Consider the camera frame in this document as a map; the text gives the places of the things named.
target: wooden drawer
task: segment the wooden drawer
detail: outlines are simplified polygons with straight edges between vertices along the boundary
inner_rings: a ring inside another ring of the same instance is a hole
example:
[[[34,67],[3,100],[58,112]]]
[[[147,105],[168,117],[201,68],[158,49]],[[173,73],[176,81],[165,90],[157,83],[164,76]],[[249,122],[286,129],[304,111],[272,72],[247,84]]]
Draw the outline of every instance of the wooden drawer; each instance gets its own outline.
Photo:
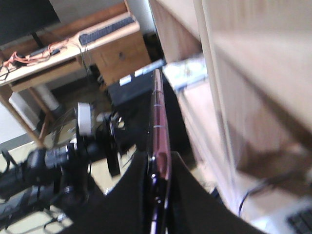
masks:
[[[140,32],[92,51],[92,57],[107,85],[151,62]]]

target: keyboard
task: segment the keyboard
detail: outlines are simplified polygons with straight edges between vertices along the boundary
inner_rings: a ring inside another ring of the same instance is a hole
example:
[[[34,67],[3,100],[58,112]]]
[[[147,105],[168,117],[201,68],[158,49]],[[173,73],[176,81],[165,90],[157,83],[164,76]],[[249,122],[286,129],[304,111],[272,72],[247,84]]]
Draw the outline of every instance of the keyboard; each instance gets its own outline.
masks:
[[[297,234],[312,234],[312,208],[289,216],[287,222]]]
[[[312,234],[312,197],[305,196],[285,207],[252,221],[269,234]]]
[[[105,26],[104,28],[101,28],[99,30],[96,30],[94,32],[91,32],[89,34],[82,34],[79,36],[79,42],[81,45],[89,44],[103,36],[106,36],[130,23],[133,23],[134,20],[131,17],[125,18],[121,21],[118,21],[116,23],[113,23],[111,25]]]

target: wooden desk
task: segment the wooden desk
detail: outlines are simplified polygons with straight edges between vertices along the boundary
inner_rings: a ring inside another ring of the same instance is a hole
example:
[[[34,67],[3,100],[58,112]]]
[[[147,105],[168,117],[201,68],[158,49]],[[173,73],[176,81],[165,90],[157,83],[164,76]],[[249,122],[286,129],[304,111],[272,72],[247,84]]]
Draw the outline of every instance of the wooden desk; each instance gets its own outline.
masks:
[[[67,48],[62,49],[60,53],[52,56],[45,62],[21,67],[11,72],[5,81],[0,81],[0,101],[19,121],[39,147],[44,146],[43,140],[47,132],[48,124],[49,122],[53,122],[54,118],[33,88],[34,86],[50,82],[58,79],[60,76],[81,69],[81,56],[84,56],[86,64],[97,65],[106,85],[110,85],[150,63],[137,21],[95,42],[89,43],[86,46],[80,45],[78,38],[81,34],[93,32],[128,16],[130,16],[129,12],[76,33],[73,37],[68,39],[66,43]],[[29,126],[9,102],[12,92],[19,92],[25,89],[30,92],[34,100],[46,113],[40,136],[35,135],[31,131]]]

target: keyboard keys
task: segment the keyboard keys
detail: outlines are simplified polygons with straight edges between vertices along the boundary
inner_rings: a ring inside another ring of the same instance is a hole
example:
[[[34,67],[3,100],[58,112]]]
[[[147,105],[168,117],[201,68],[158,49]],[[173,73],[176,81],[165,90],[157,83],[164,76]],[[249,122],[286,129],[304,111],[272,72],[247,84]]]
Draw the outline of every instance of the keyboard keys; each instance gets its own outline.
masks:
[[[312,213],[304,210],[287,218],[297,234],[312,234]]]
[[[89,44],[103,36],[106,36],[107,34],[110,34],[130,23],[133,23],[134,20],[131,17],[125,18],[121,21],[118,21],[116,23],[113,23],[111,25],[108,25],[102,29],[96,30],[89,34],[82,34],[79,36],[79,42],[81,45]]]

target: tiled floor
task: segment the tiled floor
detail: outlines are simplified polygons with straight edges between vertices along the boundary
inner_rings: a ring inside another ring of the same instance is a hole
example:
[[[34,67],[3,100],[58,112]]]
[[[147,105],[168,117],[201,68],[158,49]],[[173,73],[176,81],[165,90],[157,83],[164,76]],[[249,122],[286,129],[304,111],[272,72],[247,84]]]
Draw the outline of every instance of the tiled floor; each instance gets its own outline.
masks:
[[[90,102],[95,104],[96,106],[96,113],[103,112],[103,111],[110,111],[110,104],[108,98],[105,96],[104,93],[101,93],[98,91],[97,85],[93,82],[89,82],[87,85],[83,85],[80,88],[76,88],[75,91],[71,91],[68,93],[65,93],[64,95],[61,95],[57,97],[60,103],[63,103],[67,110],[70,110],[73,107],[76,107],[78,101],[82,102]],[[72,137],[72,135],[75,132],[75,121],[71,121],[68,124],[66,124],[59,135],[57,145],[66,144]],[[51,147],[52,146],[52,135],[48,135],[46,138],[46,144]],[[16,149],[13,149],[10,151],[13,158],[17,161],[23,161],[26,159],[28,153],[35,148],[34,143],[28,143],[23,146],[20,146]],[[126,171],[127,167],[129,166],[129,163],[124,166],[124,164],[130,159],[131,153],[135,150],[135,147],[130,150],[130,152],[122,157],[122,160],[120,162],[121,167],[121,175],[115,176],[114,178],[111,178],[107,161],[106,159],[103,159],[101,161],[98,161],[96,163],[93,163],[92,165],[92,176],[94,177],[96,183],[99,185],[99,187],[102,189],[103,192],[106,190],[114,187],[116,183],[120,180],[121,176]],[[5,168],[5,161],[0,158],[0,170],[3,171]],[[197,178],[197,180],[205,187],[208,191],[211,190],[215,185],[212,183],[209,183],[204,180],[204,178],[201,176],[200,171],[198,168],[192,169],[193,175]],[[12,225],[9,227],[10,231],[2,230],[0,234],[4,233],[23,233],[29,229],[32,229],[34,227],[40,226],[47,221],[50,220],[50,217],[42,212],[37,212],[22,221]],[[70,225],[70,220],[66,220],[64,222],[64,225]],[[50,233],[56,233],[62,229],[62,226],[60,224],[52,224],[48,226],[48,231]],[[27,232],[30,234],[41,234],[44,233],[42,228],[38,228],[36,230],[33,230],[31,232]]]

